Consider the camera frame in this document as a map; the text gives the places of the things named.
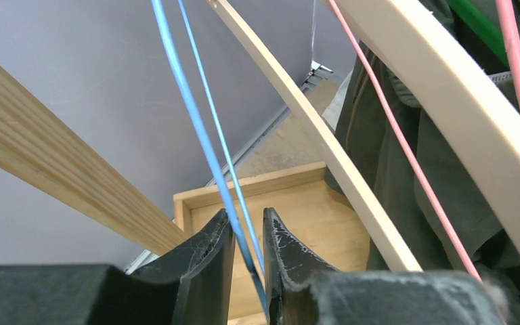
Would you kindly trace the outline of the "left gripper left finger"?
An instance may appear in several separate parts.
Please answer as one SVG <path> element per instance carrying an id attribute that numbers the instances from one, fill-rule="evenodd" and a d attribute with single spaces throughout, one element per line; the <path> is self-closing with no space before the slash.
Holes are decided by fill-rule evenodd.
<path id="1" fill-rule="evenodd" d="M 220 209 L 132 274 L 111 265 L 0 265 L 0 324 L 226 324 L 234 249 Z"/>

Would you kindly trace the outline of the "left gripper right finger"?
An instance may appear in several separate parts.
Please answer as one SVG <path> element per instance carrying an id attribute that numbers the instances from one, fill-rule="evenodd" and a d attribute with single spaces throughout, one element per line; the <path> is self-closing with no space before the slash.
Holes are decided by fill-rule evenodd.
<path id="1" fill-rule="evenodd" d="M 263 211 L 269 324 L 504 324 L 507 301 L 463 272 L 342 272 Z"/>

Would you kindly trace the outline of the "blue wire hanger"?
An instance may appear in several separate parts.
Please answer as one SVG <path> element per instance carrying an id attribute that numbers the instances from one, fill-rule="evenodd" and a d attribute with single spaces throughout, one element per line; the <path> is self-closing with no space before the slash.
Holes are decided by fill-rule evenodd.
<path id="1" fill-rule="evenodd" d="M 214 122 L 214 125 L 216 128 L 217 134 L 219 136 L 221 149 L 223 151 L 223 155 L 225 156 L 225 160 L 226 160 L 230 175 L 232 176 L 232 181 L 233 181 L 234 189 L 236 191 L 236 196 L 237 196 L 238 202 L 240 203 L 240 208 L 242 210 L 244 222 L 247 226 L 248 236 L 252 240 L 252 246 L 253 246 L 254 252 L 257 256 L 257 260 L 259 262 L 259 266 L 260 266 L 259 269 L 257 269 L 254 264 L 252 252 L 246 241 L 246 236 L 244 235 L 244 228 L 241 225 L 241 222 L 239 219 L 239 214 L 236 212 L 236 207 L 233 203 L 233 198 L 232 198 L 232 195 L 230 194 L 230 190 L 228 188 L 228 183 L 225 179 L 222 168 L 220 167 L 217 155 L 213 149 L 213 146 L 212 146 L 212 143 L 211 143 L 211 140 L 209 137 L 209 133 L 207 132 L 207 129 L 202 120 L 200 110 L 198 109 L 196 100 L 194 99 L 192 90 L 190 88 L 190 84 L 183 71 L 183 67 L 182 67 L 180 59 L 179 59 L 179 54 L 176 50 L 176 47 L 175 47 L 175 44 L 173 41 L 173 37 L 171 34 L 171 29 L 170 29 L 170 26 L 169 26 L 169 23 L 168 23 L 168 20 L 166 17 L 165 7 L 164 7 L 162 1 L 152 0 L 152 8 L 153 8 L 154 15 L 155 15 L 155 18 L 156 18 L 156 21 L 158 24 L 158 30 L 160 33 L 162 44 L 164 46 L 173 76 L 175 78 L 177 86 L 179 87 L 179 91 L 183 98 L 184 104 L 186 105 L 188 114 L 190 115 L 191 122 L 194 126 L 194 130 L 196 132 L 196 135 L 198 137 L 198 140 L 199 140 L 202 150 L 204 152 L 205 158 L 208 162 L 211 173 L 213 174 L 213 178 L 218 187 L 222 202 L 225 205 L 225 209 L 226 209 L 228 217 L 229 217 L 230 225 L 232 227 L 234 234 L 236 235 L 236 241 L 238 242 L 238 245 L 240 247 L 240 252 L 242 254 L 246 268 L 247 268 L 249 274 L 251 275 L 253 284 L 257 291 L 257 295 L 258 295 L 260 304 L 263 309 L 263 312 L 265 314 L 265 317 L 268 318 L 269 317 L 269 308 L 268 308 L 268 303 L 267 303 L 267 295 L 265 293 L 265 289 L 264 289 L 263 283 L 261 281 L 261 278 L 264 277 L 264 275 L 265 275 L 263 253 L 260 248 L 259 240 L 256 237 L 255 228 L 254 228 L 253 222 L 251 220 L 251 216 L 249 214 L 248 207 L 246 205 L 246 201 L 245 201 L 245 198 L 244 198 L 244 195 L 242 192 L 242 188 L 240 187 L 240 183 L 238 181 L 238 178 L 236 177 L 236 171 L 234 168 L 234 164 L 232 162 L 232 158 L 231 158 L 230 152 L 228 150 L 228 146 L 226 144 L 225 135 L 223 134 L 223 129 L 222 129 L 219 117 L 217 115 L 217 110 L 215 107 L 213 96 L 211 94 L 209 83 L 207 81 L 204 67 L 202 65 L 202 60 L 200 58 L 200 54 L 199 54 L 199 51 L 198 51 L 198 48 L 197 48 L 197 45 L 196 45 L 196 42 L 194 39 L 192 28 L 190 26 L 190 21 L 188 19 L 188 15 L 186 13 L 186 9 L 184 7 L 183 1 L 179 1 L 178 5 L 179 5 L 180 11 L 181 11 L 181 16 L 183 18 L 183 23 L 186 28 L 186 32 L 188 34 L 188 38 L 190 40 L 192 52 L 193 52 L 194 58 L 196 60 L 196 65 L 197 65 L 197 68 L 198 68 L 198 71 L 200 74 L 202 85 L 204 87 L 204 92 L 206 94 L 209 107 L 211 109 L 213 122 Z"/>

